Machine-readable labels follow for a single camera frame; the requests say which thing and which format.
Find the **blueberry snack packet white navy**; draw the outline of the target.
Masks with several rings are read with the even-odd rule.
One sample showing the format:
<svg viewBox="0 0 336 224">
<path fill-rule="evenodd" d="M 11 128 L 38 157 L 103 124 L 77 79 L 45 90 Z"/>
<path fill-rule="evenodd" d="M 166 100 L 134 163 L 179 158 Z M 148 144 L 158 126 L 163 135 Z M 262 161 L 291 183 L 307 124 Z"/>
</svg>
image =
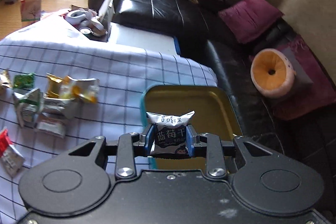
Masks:
<svg viewBox="0 0 336 224">
<path fill-rule="evenodd" d="M 147 112 L 148 120 L 154 126 L 154 142 L 150 154 L 188 155 L 187 125 L 194 114 L 194 111 L 181 116 Z"/>
</svg>

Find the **gold brown snack packet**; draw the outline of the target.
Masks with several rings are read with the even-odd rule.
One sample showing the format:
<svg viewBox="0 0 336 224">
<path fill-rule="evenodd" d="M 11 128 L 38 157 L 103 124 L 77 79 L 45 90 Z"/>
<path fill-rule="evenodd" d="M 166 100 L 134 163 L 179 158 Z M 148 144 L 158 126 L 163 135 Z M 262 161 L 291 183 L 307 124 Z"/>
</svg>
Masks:
<svg viewBox="0 0 336 224">
<path fill-rule="evenodd" d="M 0 74 L 0 94 L 3 94 L 6 89 L 12 89 L 13 85 L 7 69 L 3 70 Z"/>
</svg>

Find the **teal tin box gold interior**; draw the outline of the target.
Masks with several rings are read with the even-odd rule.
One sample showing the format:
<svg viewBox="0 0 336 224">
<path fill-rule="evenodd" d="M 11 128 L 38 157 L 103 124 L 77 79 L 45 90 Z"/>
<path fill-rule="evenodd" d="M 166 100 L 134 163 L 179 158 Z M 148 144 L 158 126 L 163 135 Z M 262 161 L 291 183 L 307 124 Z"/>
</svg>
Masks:
<svg viewBox="0 0 336 224">
<path fill-rule="evenodd" d="M 224 141 L 240 136 L 241 129 L 228 96 L 214 86 L 157 85 L 144 92 L 141 99 L 141 117 L 147 125 L 146 113 L 180 116 L 194 111 L 191 125 L 201 133 L 218 135 Z M 150 159 L 151 167 L 157 170 L 205 171 L 205 158 L 169 160 Z"/>
</svg>

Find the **yellow white snack packet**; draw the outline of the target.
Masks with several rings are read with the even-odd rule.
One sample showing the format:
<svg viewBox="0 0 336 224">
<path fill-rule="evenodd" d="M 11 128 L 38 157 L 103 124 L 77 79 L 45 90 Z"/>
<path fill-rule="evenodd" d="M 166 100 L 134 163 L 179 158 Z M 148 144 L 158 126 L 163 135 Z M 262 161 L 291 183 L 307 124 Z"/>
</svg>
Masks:
<svg viewBox="0 0 336 224">
<path fill-rule="evenodd" d="M 70 76 L 64 77 L 60 85 L 59 98 L 78 98 L 84 102 L 96 103 L 99 93 L 98 79 L 73 79 Z"/>
</svg>

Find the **white grey snack packet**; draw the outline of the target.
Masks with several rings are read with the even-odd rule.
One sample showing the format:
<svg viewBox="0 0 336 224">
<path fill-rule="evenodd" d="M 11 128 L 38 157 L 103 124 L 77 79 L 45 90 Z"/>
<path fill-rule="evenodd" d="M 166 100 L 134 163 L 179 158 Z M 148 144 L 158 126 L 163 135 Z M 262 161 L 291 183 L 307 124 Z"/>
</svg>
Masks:
<svg viewBox="0 0 336 224">
<path fill-rule="evenodd" d="M 72 99 L 61 99 L 61 98 L 43 98 L 42 112 L 62 115 L 67 119 L 72 119 L 77 114 L 79 108 L 79 100 L 76 98 Z"/>
</svg>

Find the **blue checked tablecloth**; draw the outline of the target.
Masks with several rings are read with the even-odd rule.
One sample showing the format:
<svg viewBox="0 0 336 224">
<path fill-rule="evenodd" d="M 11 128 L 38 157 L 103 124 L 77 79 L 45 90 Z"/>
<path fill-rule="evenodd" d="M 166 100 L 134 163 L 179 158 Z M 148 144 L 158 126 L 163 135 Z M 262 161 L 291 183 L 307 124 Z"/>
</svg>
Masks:
<svg viewBox="0 0 336 224">
<path fill-rule="evenodd" d="M 1 127 L 25 158 L 20 173 L 97 135 L 117 139 L 142 129 L 143 92 L 153 85 L 216 86 L 215 73 L 190 59 L 141 48 L 94 42 L 60 17 L 42 20 L 1 41 L 1 69 L 9 75 L 32 73 L 47 89 L 47 74 L 100 81 L 97 103 L 82 103 L 63 138 L 21 127 L 13 93 L 1 95 Z"/>
</svg>

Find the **orange pink donut pillow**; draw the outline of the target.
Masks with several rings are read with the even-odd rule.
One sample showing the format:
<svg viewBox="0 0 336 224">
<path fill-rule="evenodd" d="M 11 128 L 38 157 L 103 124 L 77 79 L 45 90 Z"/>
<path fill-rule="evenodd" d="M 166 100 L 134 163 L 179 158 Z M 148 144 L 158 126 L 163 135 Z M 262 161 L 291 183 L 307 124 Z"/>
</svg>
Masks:
<svg viewBox="0 0 336 224">
<path fill-rule="evenodd" d="M 278 99 L 288 94 L 294 85 L 296 72 L 283 53 L 267 48 L 260 51 L 251 65 L 251 80 L 265 97 Z"/>
</svg>

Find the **orange yellow snack packet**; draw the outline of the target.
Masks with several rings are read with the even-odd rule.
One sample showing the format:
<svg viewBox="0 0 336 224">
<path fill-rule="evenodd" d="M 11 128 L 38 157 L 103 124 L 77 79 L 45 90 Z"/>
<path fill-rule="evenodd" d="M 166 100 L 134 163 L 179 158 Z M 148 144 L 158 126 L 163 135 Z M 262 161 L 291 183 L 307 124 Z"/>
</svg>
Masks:
<svg viewBox="0 0 336 224">
<path fill-rule="evenodd" d="M 61 77 L 47 73 L 48 87 L 46 96 L 49 98 L 59 98 L 60 87 L 63 79 Z"/>
</svg>

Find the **white green snack packet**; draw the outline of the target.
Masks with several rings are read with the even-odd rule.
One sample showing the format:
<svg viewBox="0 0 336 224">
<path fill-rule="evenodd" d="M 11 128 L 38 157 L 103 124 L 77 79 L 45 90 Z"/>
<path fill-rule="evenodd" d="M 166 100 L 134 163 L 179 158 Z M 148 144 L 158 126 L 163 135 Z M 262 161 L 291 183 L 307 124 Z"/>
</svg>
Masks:
<svg viewBox="0 0 336 224">
<path fill-rule="evenodd" d="M 33 126 L 41 110 L 43 93 L 39 88 L 30 91 L 15 89 L 13 100 L 17 120 L 21 128 Z"/>
</svg>

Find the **black leather sofa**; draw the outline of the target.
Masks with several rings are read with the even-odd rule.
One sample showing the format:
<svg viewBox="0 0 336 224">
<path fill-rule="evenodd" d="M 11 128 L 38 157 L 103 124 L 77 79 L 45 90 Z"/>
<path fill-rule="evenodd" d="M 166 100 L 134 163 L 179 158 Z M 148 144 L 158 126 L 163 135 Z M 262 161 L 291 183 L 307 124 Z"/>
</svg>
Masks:
<svg viewBox="0 0 336 224">
<path fill-rule="evenodd" d="M 250 77 L 248 57 L 214 0 L 119 0 L 114 22 L 177 39 L 177 53 L 210 67 L 231 102 L 244 136 L 282 153 L 283 147 L 264 100 Z"/>
</svg>

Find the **red white snack packet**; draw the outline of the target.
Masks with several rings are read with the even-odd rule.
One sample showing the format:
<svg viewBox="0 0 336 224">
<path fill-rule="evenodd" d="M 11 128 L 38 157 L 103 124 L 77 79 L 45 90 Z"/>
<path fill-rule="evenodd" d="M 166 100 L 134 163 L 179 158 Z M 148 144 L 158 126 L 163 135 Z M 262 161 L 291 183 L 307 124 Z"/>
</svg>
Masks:
<svg viewBox="0 0 336 224">
<path fill-rule="evenodd" d="M 11 177 L 15 177 L 22 168 L 25 158 L 13 145 L 13 142 L 8 136 L 8 129 L 6 127 L 1 130 L 0 145 L 1 163 L 6 172 Z"/>
</svg>

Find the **magenta cushion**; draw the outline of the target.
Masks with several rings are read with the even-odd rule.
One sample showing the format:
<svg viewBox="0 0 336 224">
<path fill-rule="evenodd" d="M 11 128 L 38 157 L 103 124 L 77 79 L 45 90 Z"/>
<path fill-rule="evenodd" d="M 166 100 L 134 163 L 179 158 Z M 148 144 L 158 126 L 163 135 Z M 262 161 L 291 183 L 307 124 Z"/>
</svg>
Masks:
<svg viewBox="0 0 336 224">
<path fill-rule="evenodd" d="M 242 0 L 218 12 L 237 42 L 242 44 L 258 38 L 283 15 L 266 0 Z"/>
</svg>

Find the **white desk calendar stand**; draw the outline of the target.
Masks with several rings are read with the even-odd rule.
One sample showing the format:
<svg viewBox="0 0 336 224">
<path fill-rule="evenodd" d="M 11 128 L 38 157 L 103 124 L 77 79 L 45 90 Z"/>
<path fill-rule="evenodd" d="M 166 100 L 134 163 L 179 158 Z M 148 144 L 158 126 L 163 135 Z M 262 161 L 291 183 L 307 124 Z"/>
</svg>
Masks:
<svg viewBox="0 0 336 224">
<path fill-rule="evenodd" d="M 113 0 L 104 0 L 98 10 L 98 21 L 104 26 L 104 28 L 108 28 L 113 14 Z"/>
</svg>

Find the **white tape roll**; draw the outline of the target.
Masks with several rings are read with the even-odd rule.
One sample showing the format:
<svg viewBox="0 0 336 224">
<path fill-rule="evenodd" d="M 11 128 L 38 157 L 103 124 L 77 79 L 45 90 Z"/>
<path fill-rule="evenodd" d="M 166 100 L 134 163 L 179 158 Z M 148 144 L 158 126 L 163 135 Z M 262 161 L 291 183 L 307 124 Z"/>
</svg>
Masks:
<svg viewBox="0 0 336 224">
<path fill-rule="evenodd" d="M 88 12 L 85 10 L 73 10 L 65 16 L 65 20 L 71 25 L 78 25 L 86 20 L 87 14 Z"/>
</svg>

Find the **painted tree paper bag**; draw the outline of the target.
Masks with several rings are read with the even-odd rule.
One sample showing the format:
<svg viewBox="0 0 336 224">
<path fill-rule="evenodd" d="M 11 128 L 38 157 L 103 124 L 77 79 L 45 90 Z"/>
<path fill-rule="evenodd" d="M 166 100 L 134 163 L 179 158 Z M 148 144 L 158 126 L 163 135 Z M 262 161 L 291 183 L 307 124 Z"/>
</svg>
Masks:
<svg viewBox="0 0 336 224">
<path fill-rule="evenodd" d="M 42 0 L 20 0 L 21 22 L 35 23 L 41 19 Z"/>
</svg>

